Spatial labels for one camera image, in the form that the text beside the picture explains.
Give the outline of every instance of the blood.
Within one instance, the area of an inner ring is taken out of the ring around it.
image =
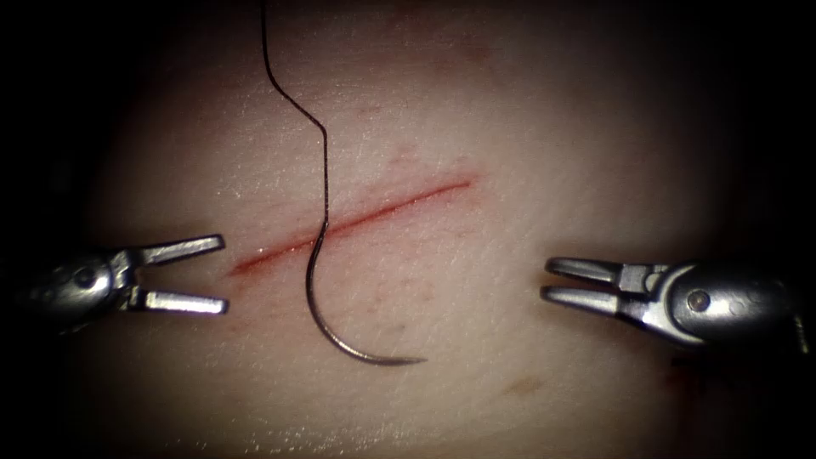
[[[454,192],[458,190],[468,189],[471,186],[473,186],[473,180],[467,179],[453,184],[442,185],[432,190],[420,193],[418,195],[413,195],[402,201],[377,209],[374,212],[369,212],[360,215],[357,218],[351,218],[347,221],[330,226],[329,230],[326,232],[326,239],[330,240],[332,237],[337,237],[338,235],[347,235],[352,230],[355,230],[367,224],[371,224],[377,220],[382,220],[383,218],[386,218],[388,216],[400,213],[406,210],[407,208],[413,207],[419,203],[430,201],[432,199],[443,198],[452,195]],[[271,264],[274,264],[281,257],[287,254],[299,252],[306,247],[311,247],[315,243],[316,235],[317,230],[314,231],[313,235],[304,235],[302,237],[297,238],[294,241],[288,241],[283,244],[275,244],[273,246],[269,246],[263,250],[262,254],[237,263],[229,271],[229,273],[227,273],[227,276],[236,277],[255,274],[259,270],[265,269],[269,267]]]

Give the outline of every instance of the red incision line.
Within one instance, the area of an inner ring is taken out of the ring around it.
[[[362,216],[360,216],[358,218],[355,218],[353,220],[349,220],[347,222],[342,222],[342,223],[337,224],[335,226],[330,226],[328,232],[326,232],[326,238],[331,238],[332,235],[336,235],[337,233],[340,233],[340,232],[343,232],[343,231],[346,231],[346,230],[351,230],[351,229],[353,229],[353,228],[355,228],[357,226],[360,226],[362,224],[369,224],[369,223],[371,223],[371,222],[373,222],[375,220],[378,220],[380,218],[385,217],[386,215],[394,214],[394,213],[396,213],[396,212],[398,212],[400,210],[403,210],[403,209],[405,209],[407,207],[413,206],[414,204],[417,204],[420,201],[426,201],[426,200],[431,199],[433,197],[441,196],[441,195],[443,195],[445,193],[449,193],[449,192],[451,192],[453,190],[468,188],[468,187],[471,186],[471,184],[472,184],[472,182],[470,180],[468,180],[468,181],[461,182],[461,183],[458,183],[458,184],[446,185],[446,186],[437,188],[436,190],[431,190],[431,191],[422,193],[420,195],[415,195],[415,196],[413,196],[413,197],[411,197],[409,199],[406,199],[406,200],[404,200],[402,202],[398,202],[398,203],[393,204],[391,206],[384,207],[384,208],[379,209],[379,210],[377,210],[375,212],[367,213],[367,214],[362,215]],[[269,249],[267,249],[264,254],[258,255],[258,256],[253,257],[253,258],[249,258],[248,260],[245,260],[245,261],[242,261],[242,262],[238,263],[235,267],[233,267],[233,269],[231,269],[229,271],[229,273],[227,273],[227,275],[230,276],[230,277],[234,277],[234,276],[238,276],[238,275],[250,275],[250,274],[258,271],[262,267],[267,266],[269,264],[272,264],[274,261],[276,261],[278,258],[282,257],[283,255],[286,255],[286,254],[291,253],[291,252],[298,251],[298,250],[300,250],[300,249],[302,249],[304,247],[311,247],[312,244],[314,244],[314,243],[315,243],[315,238],[311,237],[311,238],[308,238],[308,239],[305,239],[305,240],[296,241],[296,242],[293,242],[293,243],[288,243],[288,244],[286,244],[284,246],[272,246],[272,247],[269,247]]]

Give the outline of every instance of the red mark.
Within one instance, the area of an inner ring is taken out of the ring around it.
[[[396,204],[383,207],[375,212],[367,213],[358,218],[354,218],[352,220],[342,222],[340,224],[335,224],[329,227],[329,230],[326,233],[326,239],[329,240],[333,236],[337,237],[340,235],[347,235],[348,232],[357,227],[360,227],[363,224],[373,223],[374,221],[385,218],[388,215],[393,215],[397,212],[407,209],[408,207],[412,207],[415,204],[418,204],[423,201],[428,201],[436,197],[444,196],[455,190],[469,188],[472,184],[473,182],[471,180],[466,180],[455,184],[441,186],[434,190],[421,193],[420,195],[414,195],[413,197],[400,201]],[[304,249],[305,247],[311,247],[312,244],[315,243],[315,235],[317,235],[317,229],[314,230],[314,234],[311,236],[304,236],[302,238],[299,238],[298,240],[290,241],[286,244],[268,247],[263,254],[238,263],[233,269],[229,271],[229,273],[227,273],[227,275],[230,277],[235,277],[238,275],[254,274],[258,272],[261,268],[269,266],[270,264],[274,263],[279,258],[283,257],[284,255],[287,255],[288,253],[298,252],[301,249]]]

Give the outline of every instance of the skin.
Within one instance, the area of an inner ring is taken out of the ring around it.
[[[270,12],[272,70],[329,132],[321,310],[358,349],[428,358],[383,368],[341,354],[309,315],[320,133],[266,78],[257,7],[198,13],[147,65],[88,231],[110,246],[223,234],[227,250],[144,283],[228,298],[230,310],[114,314],[68,338],[78,448],[747,448],[750,393],[717,381],[700,392],[669,343],[538,297],[544,283],[569,285],[544,273],[548,257],[670,263],[705,255],[723,226],[732,134],[636,15],[489,3]]]

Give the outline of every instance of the metal instrument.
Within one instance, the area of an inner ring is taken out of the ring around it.
[[[117,310],[224,314],[228,306],[224,299],[146,290],[136,275],[143,267],[170,264],[224,247],[220,235],[208,235],[84,253],[18,286],[14,306],[17,312],[59,332],[75,331]]]
[[[543,286],[542,299],[615,317],[686,347],[756,341],[788,327],[808,353],[802,299],[761,266],[551,258],[546,270],[608,291]]]

